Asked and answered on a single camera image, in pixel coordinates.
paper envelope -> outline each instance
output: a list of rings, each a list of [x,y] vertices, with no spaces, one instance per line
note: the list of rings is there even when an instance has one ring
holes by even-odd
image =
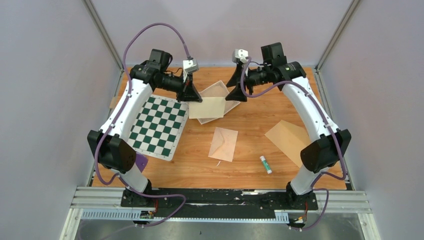
[[[238,133],[238,131],[216,127],[208,157],[232,162]]]

chessboard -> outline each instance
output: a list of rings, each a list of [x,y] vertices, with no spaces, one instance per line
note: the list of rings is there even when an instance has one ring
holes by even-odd
[[[128,144],[137,152],[171,161],[189,117],[189,105],[151,95],[131,128]]]

white glue stick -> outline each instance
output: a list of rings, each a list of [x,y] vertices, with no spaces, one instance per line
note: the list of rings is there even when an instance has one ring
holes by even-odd
[[[268,165],[268,162],[267,162],[267,160],[265,159],[265,157],[264,157],[264,156],[260,156],[260,160],[262,161],[262,164],[263,164],[263,166],[265,167],[266,172],[267,172],[268,174],[273,173],[273,171],[271,170],[270,166]]]

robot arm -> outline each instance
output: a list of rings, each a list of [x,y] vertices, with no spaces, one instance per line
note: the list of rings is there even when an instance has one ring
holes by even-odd
[[[351,135],[347,129],[340,130],[339,127],[326,114],[320,102],[311,90],[306,73],[298,62],[287,63],[281,43],[261,47],[263,64],[256,69],[247,68],[244,71],[244,64],[248,63],[248,51],[236,49],[233,52],[232,61],[236,63],[236,70],[227,83],[227,87],[235,87],[225,98],[228,101],[246,102],[245,95],[247,88],[249,94],[253,93],[253,87],[267,83],[279,84],[278,88],[292,102],[306,126],[311,144],[300,152],[303,165],[296,177],[287,184],[287,191],[292,195],[292,203],[303,204],[303,197],[312,192],[311,185],[322,173],[334,166],[339,160],[335,142],[328,129],[336,130],[335,136],[340,146],[342,155],[348,147]],[[312,97],[317,106],[323,112],[321,116],[317,106],[311,101]]]
[[[131,94],[128,82],[123,96],[108,120],[100,127],[99,131],[90,131],[87,136],[93,156],[103,133],[111,127],[105,137],[98,153],[98,162],[112,172],[119,174],[122,180],[136,191],[143,193],[149,183],[142,175],[147,164],[147,158],[137,153],[127,144],[131,127],[137,118],[143,104],[149,99],[156,88],[176,93],[178,101],[201,102],[202,98],[193,85],[193,72],[199,70],[195,59],[183,61],[183,75],[174,76],[165,73],[172,56],[164,51],[153,49],[149,60],[135,65],[131,71]],[[128,100],[123,109],[125,96]],[[115,124],[113,119],[118,115]]]

wooden table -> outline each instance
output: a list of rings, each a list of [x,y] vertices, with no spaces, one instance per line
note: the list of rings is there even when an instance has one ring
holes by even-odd
[[[208,86],[222,80],[230,79],[234,67],[201,67],[194,73],[194,84],[200,92]],[[305,69],[313,92],[319,98],[314,75],[311,68]],[[119,98],[127,84],[124,77]],[[263,91],[266,86],[255,87],[255,93]],[[175,93],[162,89],[154,91],[155,95],[175,98]],[[188,119],[179,140],[172,161],[148,157],[149,162],[143,174],[156,188],[212,188],[212,189],[285,189],[299,168],[282,153],[265,133],[280,120],[305,127],[289,99],[274,88],[258,98],[249,98],[242,102],[224,118],[200,125],[197,119]],[[238,131],[232,162],[208,157],[215,127]],[[272,174],[267,174],[259,157],[265,156]],[[109,180],[113,175],[110,170],[99,166],[101,176]],[[340,165],[335,165],[331,173],[341,176]],[[97,177],[92,183],[95,187],[103,186]],[[115,180],[111,187],[123,186]],[[345,183],[324,175],[315,185],[317,188],[346,189]]]

